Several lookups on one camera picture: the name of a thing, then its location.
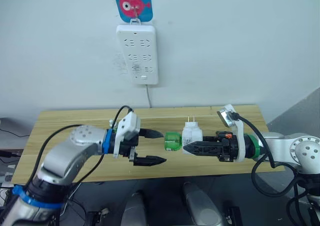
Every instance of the white bracket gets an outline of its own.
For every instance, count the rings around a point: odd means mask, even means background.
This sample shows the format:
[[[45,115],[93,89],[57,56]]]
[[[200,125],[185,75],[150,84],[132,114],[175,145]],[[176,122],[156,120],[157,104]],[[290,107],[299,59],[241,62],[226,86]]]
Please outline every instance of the white bracket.
[[[231,104],[225,105],[218,114],[227,127],[231,127],[232,133],[236,135],[238,141],[238,155],[235,162],[242,162],[246,156],[246,145],[244,138],[244,123],[241,120],[233,120],[229,117],[228,113],[236,112]]]
[[[116,130],[115,140],[114,140],[114,150],[113,157],[118,158],[120,143],[126,139],[130,140],[135,135],[140,132],[140,118],[133,113],[129,112],[123,119],[119,121],[118,128]]]

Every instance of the pink fish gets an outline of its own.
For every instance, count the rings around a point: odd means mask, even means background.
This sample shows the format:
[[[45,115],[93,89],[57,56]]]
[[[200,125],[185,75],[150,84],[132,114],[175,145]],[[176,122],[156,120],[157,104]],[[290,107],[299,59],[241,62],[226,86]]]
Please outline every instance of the pink fish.
[[[150,2],[144,4],[142,0],[119,0],[119,5],[122,12],[126,16],[131,18],[134,18],[136,16],[134,13],[134,8],[136,9],[136,12],[139,16],[143,12],[145,6],[149,8],[151,7]]]

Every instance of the green bottle cap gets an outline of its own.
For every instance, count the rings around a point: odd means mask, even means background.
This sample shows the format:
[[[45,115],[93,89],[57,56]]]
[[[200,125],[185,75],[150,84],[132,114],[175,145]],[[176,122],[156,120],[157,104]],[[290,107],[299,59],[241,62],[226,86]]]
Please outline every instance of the green bottle cap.
[[[177,151],[181,149],[182,137],[178,132],[166,132],[164,137],[164,149],[168,151]]]

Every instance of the gray wall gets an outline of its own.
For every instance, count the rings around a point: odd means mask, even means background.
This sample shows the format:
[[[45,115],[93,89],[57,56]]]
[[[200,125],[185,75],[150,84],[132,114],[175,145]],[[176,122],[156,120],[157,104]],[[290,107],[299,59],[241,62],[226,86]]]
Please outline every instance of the gray wall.
[[[281,114],[268,125],[284,135],[306,133],[320,137],[320,88]]]

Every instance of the black cable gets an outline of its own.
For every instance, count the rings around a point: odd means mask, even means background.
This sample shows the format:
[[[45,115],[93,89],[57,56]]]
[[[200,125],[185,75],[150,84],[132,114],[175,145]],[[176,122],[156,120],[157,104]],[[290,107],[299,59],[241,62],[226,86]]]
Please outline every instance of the black cable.
[[[75,209],[72,207],[72,205],[70,205],[70,208],[71,208],[83,221],[86,221],[86,219],[83,218],[83,217],[81,216],[81,214],[79,214],[78,211],[75,210]]]
[[[19,137],[19,138],[26,137],[26,136],[30,136],[30,135],[17,135],[17,134],[15,134],[14,132],[11,132],[11,131],[8,131],[8,130],[3,130],[3,129],[0,129],[0,131],[13,134],[13,135],[15,135],[15,136],[17,136],[17,137]]]
[[[300,211],[300,207],[299,207],[299,199],[298,199],[298,185],[294,184],[293,186],[293,190],[294,190],[294,204],[295,204],[295,211],[296,214],[298,215],[298,218],[302,224],[302,226],[307,226],[307,224],[305,223],[304,218],[302,217],[301,211]]]
[[[2,187],[2,186],[0,186],[0,189],[13,190],[14,188],[13,187]]]
[[[87,212],[86,212],[86,209],[84,208],[84,206],[80,203],[80,202],[78,202],[77,200],[75,200],[75,199],[73,199],[73,200],[71,200],[71,202],[73,202],[73,203],[75,203],[75,204],[77,204],[78,206],[80,206],[80,208],[83,210],[83,212],[84,212],[84,221],[86,221],[86,217],[87,217]]]
[[[306,196],[308,194],[308,191],[307,189],[300,195],[298,195],[297,197],[293,197],[292,199],[290,199],[287,204],[286,204],[286,207],[285,207],[285,210],[286,210],[286,214],[288,215],[291,223],[294,225],[294,226],[299,226],[299,224],[293,219],[292,215],[291,215],[291,212],[290,212],[290,206],[291,204],[295,201],[295,200],[299,200],[300,198]]]
[[[3,160],[0,158],[0,161],[2,161],[4,164],[10,164],[10,163],[12,163],[12,162],[17,162],[17,161],[19,161],[19,160],[12,160],[12,161],[9,161],[9,162],[5,162],[5,161],[3,161]]]
[[[252,171],[251,171],[251,180],[252,180],[252,184],[253,186],[256,188],[256,190],[258,190],[261,194],[265,195],[265,196],[268,196],[268,197],[281,197],[283,195],[285,195],[286,193],[288,193],[290,191],[290,189],[298,182],[298,181],[301,181],[303,179],[299,178],[299,177],[294,177],[293,180],[288,184],[288,186],[281,192],[279,193],[268,193],[266,191],[264,191],[263,189],[261,189],[259,187],[259,185],[257,184],[257,179],[256,179],[256,170],[258,168],[258,166],[266,159],[266,157],[268,157],[268,155],[263,155],[261,157],[261,159],[258,160],[258,162],[255,163]]]
[[[266,150],[266,154],[268,155],[269,158],[269,162],[272,168],[275,168],[275,161],[274,158],[272,156],[271,150],[269,148],[268,143],[266,142],[266,140],[264,139],[263,135],[260,133],[260,131],[257,129],[256,126],[254,126],[253,123],[251,123],[249,120],[247,120],[246,118],[240,116],[238,113],[231,113],[231,117],[234,120],[241,120],[243,122],[245,122],[254,132],[255,134],[258,136],[258,138],[260,139],[261,143],[263,144],[263,147]]]
[[[2,198],[2,196],[1,196],[1,192],[4,191],[4,190],[6,190],[6,192],[8,192],[8,189],[0,190],[0,198],[3,199],[4,203],[7,203],[7,201],[4,198]]]
[[[41,156],[45,150],[45,147],[46,145],[48,144],[48,142],[50,141],[50,139],[53,138],[53,136],[55,136],[56,134],[60,133],[61,131],[63,130],[66,130],[68,128],[72,128],[72,127],[77,127],[77,126],[81,126],[79,124],[76,124],[76,125],[68,125],[68,126],[64,126],[62,127],[61,129],[58,129],[57,131],[53,132],[46,140],[45,142],[42,144],[41,148],[40,148],[40,151],[38,153],[38,157],[36,158],[36,161],[35,161],[35,164],[34,164],[34,168],[33,168],[33,171],[30,175],[30,178],[28,179],[27,183],[25,184],[24,186],[24,189],[26,189],[28,187],[28,185],[30,184],[30,182],[32,181],[32,179],[34,178],[34,176],[36,175],[36,172],[37,172],[37,169],[38,169],[38,166],[39,166],[39,163],[40,163],[40,160],[41,160]]]
[[[293,187],[293,190],[294,190],[294,197],[292,199],[290,199],[286,205],[286,213],[290,219],[290,221],[293,223],[294,226],[299,226],[296,221],[293,219],[291,213],[290,213],[290,205],[295,202],[295,210],[296,210],[296,213],[298,215],[298,218],[299,220],[301,221],[302,225],[303,226],[307,226],[302,215],[301,215],[301,212],[300,212],[300,208],[299,208],[299,199],[302,198],[303,196],[307,195],[307,189],[305,190],[305,192],[301,195],[298,195],[298,186],[297,186],[297,183],[298,181],[304,181],[304,179],[300,178],[297,176],[297,170],[291,166],[290,164],[288,163],[282,163],[282,162],[279,162],[279,163],[275,163],[274,159],[273,159],[273,156],[272,156],[272,153],[271,153],[271,150],[269,148],[269,145],[268,143],[266,142],[265,138],[263,137],[263,135],[261,134],[261,132],[247,119],[245,119],[244,117],[240,116],[238,113],[231,113],[231,117],[232,119],[234,120],[242,120],[243,122],[245,122],[254,132],[255,134],[259,137],[260,141],[262,142],[265,150],[266,150],[266,154],[263,155],[257,162],[256,164],[254,165],[253,169],[252,169],[252,172],[251,172],[251,180],[252,180],[252,184],[254,185],[254,187],[263,195],[265,196],[268,196],[268,197],[280,197],[280,196],[283,196],[285,195],[286,193],[288,193],[291,188]],[[257,184],[257,181],[256,181],[256,170],[258,168],[258,166],[268,157],[269,159],[269,162],[270,162],[270,165],[272,168],[276,168],[278,166],[287,166],[288,168],[290,168],[294,174],[294,177],[293,177],[293,180],[288,184],[288,186],[281,192],[279,193],[276,193],[276,194],[271,194],[271,193],[268,193],[266,191],[264,191],[263,189],[261,189],[258,184]]]
[[[120,114],[121,111],[122,111],[123,109],[125,109],[125,108],[128,109],[128,113],[129,113],[130,111],[133,111],[133,109],[132,109],[131,107],[127,106],[127,105],[122,106],[122,107],[118,110],[117,114],[115,115],[115,118],[114,118],[114,120],[113,120],[112,126],[111,126],[111,128],[110,128],[109,130],[113,130],[113,129],[114,129],[119,114]],[[104,156],[105,156],[104,154],[101,155],[101,157],[100,157],[99,161],[96,163],[96,165],[95,165],[85,176],[83,176],[74,186],[72,186],[71,191],[73,191],[86,177],[88,177],[88,176],[99,166],[99,164],[100,164],[100,163],[102,162],[102,160],[104,159]]]

